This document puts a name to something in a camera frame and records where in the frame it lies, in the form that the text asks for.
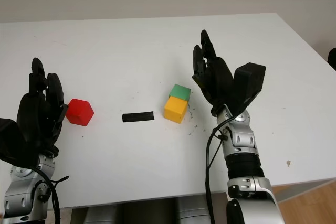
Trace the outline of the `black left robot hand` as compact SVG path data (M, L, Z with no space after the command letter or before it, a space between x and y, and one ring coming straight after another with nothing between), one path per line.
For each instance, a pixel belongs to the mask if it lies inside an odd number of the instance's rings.
M57 74L45 74L38 58L32 60L29 89L19 105L17 124L26 140L38 153L57 157L55 146L68 110Z

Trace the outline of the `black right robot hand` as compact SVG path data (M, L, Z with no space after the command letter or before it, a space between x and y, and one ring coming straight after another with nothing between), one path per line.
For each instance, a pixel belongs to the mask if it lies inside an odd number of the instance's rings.
M201 45L193 49L193 72L193 80L212 105L212 116L217 116L230 103L233 76L226 62L216 55L206 30L201 32Z

